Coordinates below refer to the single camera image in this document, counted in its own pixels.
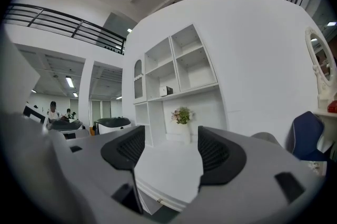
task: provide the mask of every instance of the white pillar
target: white pillar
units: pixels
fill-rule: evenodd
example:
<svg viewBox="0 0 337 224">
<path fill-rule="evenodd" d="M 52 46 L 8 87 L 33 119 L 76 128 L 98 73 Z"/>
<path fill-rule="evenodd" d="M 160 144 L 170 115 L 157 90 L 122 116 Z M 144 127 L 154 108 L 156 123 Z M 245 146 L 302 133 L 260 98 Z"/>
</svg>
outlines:
<svg viewBox="0 0 337 224">
<path fill-rule="evenodd" d="M 78 95 L 78 118 L 82 121 L 83 125 L 89 127 L 89 91 L 90 91 L 90 82 L 91 74 L 93 72 L 94 60 L 87 58 L 84 63 L 81 83 L 80 83 L 80 92 Z"/>
</svg>

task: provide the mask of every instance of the fluorescent light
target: fluorescent light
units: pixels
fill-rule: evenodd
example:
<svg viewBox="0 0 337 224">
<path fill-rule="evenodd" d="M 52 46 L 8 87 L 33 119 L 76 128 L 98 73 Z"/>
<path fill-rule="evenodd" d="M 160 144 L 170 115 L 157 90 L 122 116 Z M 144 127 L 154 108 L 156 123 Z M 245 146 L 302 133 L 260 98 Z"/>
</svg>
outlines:
<svg viewBox="0 0 337 224">
<path fill-rule="evenodd" d="M 67 80 L 68 85 L 69 85 L 70 87 L 74 87 L 72 78 L 71 78 L 70 76 L 66 76 L 65 79 Z"/>
</svg>

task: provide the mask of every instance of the arched cabinet door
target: arched cabinet door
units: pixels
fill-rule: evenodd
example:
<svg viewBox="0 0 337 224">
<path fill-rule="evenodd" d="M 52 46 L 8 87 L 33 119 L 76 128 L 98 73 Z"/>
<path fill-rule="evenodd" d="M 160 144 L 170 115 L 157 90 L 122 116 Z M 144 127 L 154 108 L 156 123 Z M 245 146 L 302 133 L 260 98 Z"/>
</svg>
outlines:
<svg viewBox="0 0 337 224">
<path fill-rule="evenodd" d="M 146 101 L 144 56 L 134 64 L 134 103 Z"/>
</svg>

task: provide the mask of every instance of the chair backrest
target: chair backrest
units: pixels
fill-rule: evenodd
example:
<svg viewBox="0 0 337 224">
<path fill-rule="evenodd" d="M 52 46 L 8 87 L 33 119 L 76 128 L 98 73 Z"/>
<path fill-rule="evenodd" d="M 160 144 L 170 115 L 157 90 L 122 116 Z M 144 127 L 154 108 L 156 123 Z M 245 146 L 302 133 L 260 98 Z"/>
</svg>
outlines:
<svg viewBox="0 0 337 224">
<path fill-rule="evenodd" d="M 299 159 L 317 150 L 324 124 L 310 111 L 296 117 L 292 126 L 294 145 L 292 154 Z"/>
</svg>

